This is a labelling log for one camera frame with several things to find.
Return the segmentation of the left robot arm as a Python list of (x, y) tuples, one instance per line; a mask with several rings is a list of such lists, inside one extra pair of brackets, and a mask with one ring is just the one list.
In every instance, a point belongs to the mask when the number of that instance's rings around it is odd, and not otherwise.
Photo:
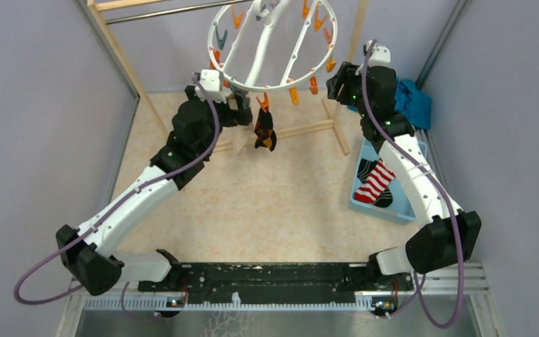
[(126, 282), (156, 282), (167, 291), (181, 284), (182, 271), (169, 252), (122, 253), (117, 248), (146, 215), (203, 170), (225, 127), (253, 121), (248, 92), (235, 86), (209, 89), (212, 102), (194, 84), (185, 93), (166, 144), (135, 182), (89, 220), (76, 228), (64, 225), (55, 235), (60, 248), (69, 247), (60, 255), (63, 266), (93, 296)]

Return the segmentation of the black orange sock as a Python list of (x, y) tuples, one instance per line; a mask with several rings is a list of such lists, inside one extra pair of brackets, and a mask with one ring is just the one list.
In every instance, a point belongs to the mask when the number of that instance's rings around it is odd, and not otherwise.
[(277, 146), (277, 135), (274, 131), (273, 117), (270, 112), (265, 111), (263, 108), (259, 109), (254, 134), (256, 136), (254, 143), (255, 149), (264, 147), (270, 152), (274, 151)]

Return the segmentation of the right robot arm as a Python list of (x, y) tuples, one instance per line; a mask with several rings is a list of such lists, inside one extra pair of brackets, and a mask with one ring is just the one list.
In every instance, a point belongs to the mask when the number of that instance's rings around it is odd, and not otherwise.
[(445, 191), (418, 147), (411, 123), (396, 111), (396, 72), (343, 62), (326, 85), (328, 99), (357, 108), (363, 136), (382, 162), (376, 168), (377, 177), (366, 181), (363, 193), (373, 197), (379, 187), (386, 187), (386, 178), (395, 178), (420, 226), (405, 244), (369, 256), (368, 283), (386, 289), (399, 275), (426, 274), (469, 260), (481, 218), (475, 211), (464, 211)]

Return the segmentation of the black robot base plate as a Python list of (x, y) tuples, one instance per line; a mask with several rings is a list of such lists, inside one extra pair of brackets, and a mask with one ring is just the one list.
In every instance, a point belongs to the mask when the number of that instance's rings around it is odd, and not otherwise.
[(363, 291), (412, 291), (408, 273), (375, 280), (365, 263), (180, 263), (141, 292), (178, 292), (193, 305), (348, 304)]

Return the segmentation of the white round clip hanger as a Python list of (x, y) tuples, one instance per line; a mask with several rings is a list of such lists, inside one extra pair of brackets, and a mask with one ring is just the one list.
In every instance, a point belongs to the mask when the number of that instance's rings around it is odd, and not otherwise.
[[(260, 1), (262, 8), (268, 8), (270, 10), (276, 8), (277, 4), (280, 2), (281, 1)], [(258, 75), (258, 78), (254, 81), (255, 86), (275, 86), (280, 83), (282, 75), (286, 69), (286, 65), (288, 64), (288, 59), (302, 29), (304, 17), (302, 11), (304, 9), (304, 1), (287, 2), (288, 7), (279, 18), (277, 26), (269, 39), (267, 45), (267, 54), (262, 64), (262, 69)], [(237, 37), (238, 31), (233, 24), (232, 16), (241, 15), (243, 12), (246, 12), (249, 9), (249, 6), (249, 3), (234, 5), (231, 11), (225, 12), (218, 23), (215, 33), (213, 34), (213, 43), (220, 44), (222, 59), (226, 58), (231, 44)], [(258, 47), (258, 40), (264, 28), (264, 21), (259, 15), (251, 15), (250, 19), (249, 24), (241, 35), (241, 41), (238, 49), (232, 53), (232, 60), (226, 70), (228, 75), (235, 77), (236, 80), (240, 82), (245, 82), (248, 77), (248, 73), (252, 67), (255, 57), (255, 51)], [(291, 74), (289, 76), (290, 78), (297, 79), (305, 75), (312, 67), (317, 65), (324, 58), (326, 54), (325, 32), (330, 29), (331, 26), (326, 21), (319, 29), (308, 29), (305, 39), (300, 46), (299, 58), (292, 67)], [(320, 87), (319, 80), (321, 73), (323, 72), (330, 73), (326, 71), (325, 67), (321, 67), (321, 69), (315, 74), (318, 89)], [(312, 94), (310, 91), (310, 83), (303, 82), (298, 84), (299, 103), (303, 90), (308, 90), (310, 94)], [(230, 87), (228, 88), (228, 91), (229, 94), (231, 94), (240, 90)], [(290, 93), (288, 91), (274, 92), (286, 92), (291, 100)]]

